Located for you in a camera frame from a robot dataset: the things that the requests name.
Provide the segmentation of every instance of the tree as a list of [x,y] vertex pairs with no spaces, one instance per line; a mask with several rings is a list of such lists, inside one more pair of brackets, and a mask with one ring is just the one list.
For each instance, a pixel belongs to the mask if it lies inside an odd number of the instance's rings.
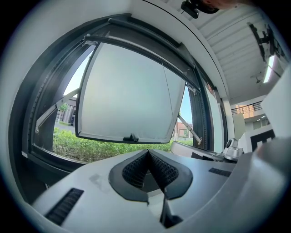
[[68,105],[67,103],[62,104],[62,106],[59,108],[59,110],[60,110],[60,114],[61,114],[62,112],[67,111],[68,108],[69,108],[69,105]]

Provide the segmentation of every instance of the balcony railing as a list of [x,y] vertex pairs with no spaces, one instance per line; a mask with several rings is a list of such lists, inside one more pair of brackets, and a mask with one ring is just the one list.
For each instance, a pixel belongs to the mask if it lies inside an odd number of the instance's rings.
[[261,101],[260,101],[260,102],[249,104],[249,105],[246,105],[243,107],[234,108],[231,110],[231,113],[233,115],[238,114],[238,113],[246,114],[246,113],[258,111],[261,109],[262,109],[262,107],[261,107]]

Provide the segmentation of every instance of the light fixture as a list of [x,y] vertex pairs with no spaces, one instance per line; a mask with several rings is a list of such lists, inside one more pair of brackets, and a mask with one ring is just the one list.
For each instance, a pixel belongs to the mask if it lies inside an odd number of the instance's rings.
[[267,72],[266,72],[264,83],[269,81],[269,78],[270,78],[271,72],[272,72],[272,68],[273,68],[273,65],[274,65],[274,59],[275,59],[275,55],[269,57],[268,69],[267,69]]

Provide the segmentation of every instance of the hedge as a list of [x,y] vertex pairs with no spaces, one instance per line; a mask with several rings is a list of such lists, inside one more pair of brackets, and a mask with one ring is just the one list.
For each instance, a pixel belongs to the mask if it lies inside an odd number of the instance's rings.
[[[192,145],[193,141],[181,141]],[[67,130],[54,129],[53,152],[82,162],[93,162],[112,156],[144,149],[158,149],[170,152],[171,143],[166,144],[125,144],[114,142],[99,142],[78,138]]]

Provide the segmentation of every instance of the sky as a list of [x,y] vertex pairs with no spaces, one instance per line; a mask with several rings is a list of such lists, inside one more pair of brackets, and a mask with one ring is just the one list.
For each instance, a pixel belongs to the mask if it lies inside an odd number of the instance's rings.
[[[67,95],[70,92],[72,92],[73,90],[80,87],[81,79],[82,79],[82,76],[83,76],[84,70],[86,68],[86,65],[88,63],[90,55],[91,55],[91,53],[85,58],[85,60],[81,63],[79,68],[76,70],[75,74],[73,75],[71,81],[69,82],[69,84],[64,92],[64,95]],[[190,104],[189,92],[188,92],[187,87],[185,87],[185,90],[184,90],[184,95],[183,95],[183,100],[182,100],[180,112],[181,112],[181,116],[184,118],[184,120],[186,122],[192,124],[191,104]]]

